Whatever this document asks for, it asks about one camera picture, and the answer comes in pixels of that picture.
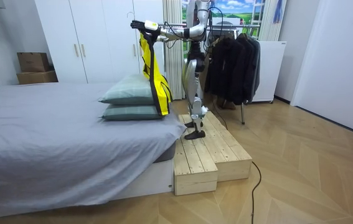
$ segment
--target white wardrobe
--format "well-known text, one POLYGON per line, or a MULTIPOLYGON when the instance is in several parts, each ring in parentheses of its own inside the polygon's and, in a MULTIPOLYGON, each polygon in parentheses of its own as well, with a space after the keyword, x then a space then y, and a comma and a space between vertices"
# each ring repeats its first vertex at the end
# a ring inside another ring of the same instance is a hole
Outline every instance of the white wardrobe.
MULTIPOLYGON (((59 82, 117 82, 141 73, 133 19, 164 22, 162 0, 35 0, 59 82)), ((154 51, 164 71, 163 45, 154 51)))

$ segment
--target cabinet handle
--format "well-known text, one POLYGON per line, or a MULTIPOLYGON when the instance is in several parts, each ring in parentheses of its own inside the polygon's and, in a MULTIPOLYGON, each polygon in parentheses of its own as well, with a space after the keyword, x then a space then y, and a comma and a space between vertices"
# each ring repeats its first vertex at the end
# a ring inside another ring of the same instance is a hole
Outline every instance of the cabinet handle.
POLYGON ((74 49, 75 49, 75 54, 77 55, 77 57, 79 57, 78 49, 77 49, 77 45, 76 44, 74 44, 74 49))
POLYGON ((87 57, 86 55, 85 55, 85 47, 83 46, 83 44, 81 44, 82 45, 82 53, 83 53, 83 56, 84 57, 87 57))

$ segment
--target stacked pillow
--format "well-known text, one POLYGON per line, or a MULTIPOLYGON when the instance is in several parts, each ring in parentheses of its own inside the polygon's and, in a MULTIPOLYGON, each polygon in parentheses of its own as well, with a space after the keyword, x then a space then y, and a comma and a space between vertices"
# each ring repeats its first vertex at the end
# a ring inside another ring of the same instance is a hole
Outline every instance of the stacked pillow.
POLYGON ((149 80, 143 75, 131 75, 109 89, 99 102, 108 103, 102 118, 126 121, 134 119, 158 119, 149 80))

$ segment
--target metal pole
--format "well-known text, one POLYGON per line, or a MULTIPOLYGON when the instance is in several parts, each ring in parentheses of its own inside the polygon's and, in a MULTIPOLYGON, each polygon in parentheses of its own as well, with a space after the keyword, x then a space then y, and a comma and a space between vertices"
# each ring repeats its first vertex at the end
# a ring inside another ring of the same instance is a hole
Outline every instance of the metal pole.
MULTIPOLYGON (((171 27, 186 27, 186 24, 166 24, 166 26, 171 26, 171 27)), ((213 24, 212 27, 214 28, 259 28, 260 25, 233 25, 233 24, 213 24)))
POLYGON ((244 104, 241 104, 241 123, 245 124, 245 119, 244 119, 244 104))

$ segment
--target clothing rack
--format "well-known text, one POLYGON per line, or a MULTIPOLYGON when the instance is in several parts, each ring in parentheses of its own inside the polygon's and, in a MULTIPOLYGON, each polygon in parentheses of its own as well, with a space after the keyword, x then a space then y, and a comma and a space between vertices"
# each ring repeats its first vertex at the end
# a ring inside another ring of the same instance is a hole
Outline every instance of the clothing rack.
MULTIPOLYGON (((187 24, 158 24, 159 26, 169 26, 169 27, 187 27, 187 24)), ((233 24, 212 24, 212 28, 216 28, 216 30, 220 29, 230 29, 230 28, 249 28, 250 29, 250 36, 253 34, 254 29, 260 28, 260 25, 233 25, 233 24)), ((245 124, 245 119, 244 119, 244 104, 241 104, 241 122, 242 124, 245 124)))

